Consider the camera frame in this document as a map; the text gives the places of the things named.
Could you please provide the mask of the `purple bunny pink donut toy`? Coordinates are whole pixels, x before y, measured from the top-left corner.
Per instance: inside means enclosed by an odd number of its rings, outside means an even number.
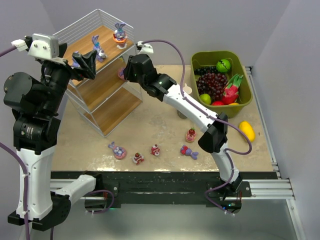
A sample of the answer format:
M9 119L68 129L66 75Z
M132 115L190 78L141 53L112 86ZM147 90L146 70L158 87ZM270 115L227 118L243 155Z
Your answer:
M121 80L124 80L125 77L124 77L124 67L121 67L118 72L117 72L117 76L121 79Z

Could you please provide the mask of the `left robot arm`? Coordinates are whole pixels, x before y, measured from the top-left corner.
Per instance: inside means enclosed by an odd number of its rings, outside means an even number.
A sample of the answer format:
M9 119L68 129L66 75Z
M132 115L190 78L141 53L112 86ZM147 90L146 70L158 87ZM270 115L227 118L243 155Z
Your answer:
M42 232L63 223L75 202L103 187L99 173L85 171L67 186L50 190L62 98L70 80L96 76L97 51L84 55L74 52L72 57L78 66L72 67L63 58L67 46L66 43L56 47L24 43L22 48L41 63L41 78L36 80L27 73L17 72L7 78L3 87L3 102L15 118L11 155L20 166L19 202L7 220Z

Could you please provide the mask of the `purple bunny with tube toy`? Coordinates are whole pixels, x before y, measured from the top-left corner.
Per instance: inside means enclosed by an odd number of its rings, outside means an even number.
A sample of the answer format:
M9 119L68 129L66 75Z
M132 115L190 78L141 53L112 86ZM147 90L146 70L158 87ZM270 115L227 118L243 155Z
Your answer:
M96 59L102 63L108 56L99 43L99 35L93 35L91 38L93 49L97 51Z

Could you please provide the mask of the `small purple bunny strawberry toy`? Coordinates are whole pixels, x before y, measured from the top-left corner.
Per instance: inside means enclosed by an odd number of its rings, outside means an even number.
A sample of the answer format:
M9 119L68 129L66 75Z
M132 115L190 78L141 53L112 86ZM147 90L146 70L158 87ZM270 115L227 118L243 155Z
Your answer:
M185 155L185 156L190 156L193 160L197 160L198 159L198 155L199 153L196 152L196 151L192 151L188 146L186 145L183 145L181 148L180 148L180 153L182 155Z

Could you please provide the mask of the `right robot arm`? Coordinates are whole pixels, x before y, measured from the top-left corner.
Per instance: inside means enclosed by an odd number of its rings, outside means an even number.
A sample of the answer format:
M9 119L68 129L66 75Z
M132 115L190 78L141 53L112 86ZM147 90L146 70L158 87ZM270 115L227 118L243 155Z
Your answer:
M228 194L236 193L243 178L229 155L227 116L222 113L216 120L211 119L214 113L181 90L169 75L157 73L146 54L129 56L123 73L125 80L138 83L149 96L174 107L200 128L203 135L198 145L213 157L224 190Z

